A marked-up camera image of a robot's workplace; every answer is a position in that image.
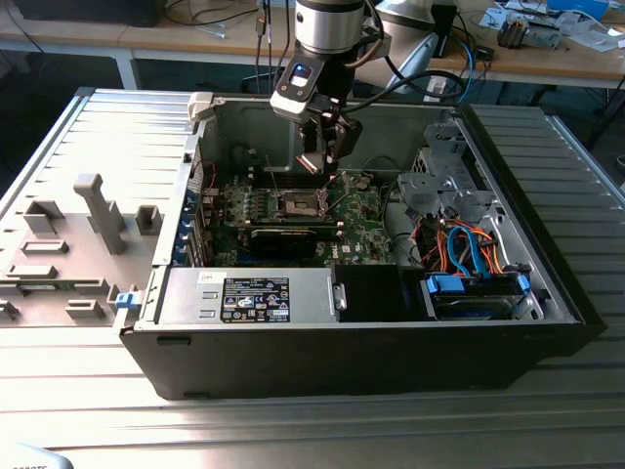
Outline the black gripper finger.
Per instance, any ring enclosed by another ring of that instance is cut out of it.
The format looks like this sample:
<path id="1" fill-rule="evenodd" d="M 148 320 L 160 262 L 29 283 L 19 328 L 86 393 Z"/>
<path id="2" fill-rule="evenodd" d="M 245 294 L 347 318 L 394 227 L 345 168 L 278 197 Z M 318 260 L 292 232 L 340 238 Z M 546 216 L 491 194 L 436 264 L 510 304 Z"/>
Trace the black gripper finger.
<path id="1" fill-rule="evenodd" d="M 362 124 L 358 120 L 339 118 L 327 133 L 327 162 L 335 163 L 350 155 L 354 151 L 361 132 Z"/>
<path id="2" fill-rule="evenodd" d="M 322 170 L 324 167 L 324 142 L 321 139 L 318 125 L 313 120 L 302 124 L 299 128 L 303 149 L 297 161 L 306 170 Z"/>

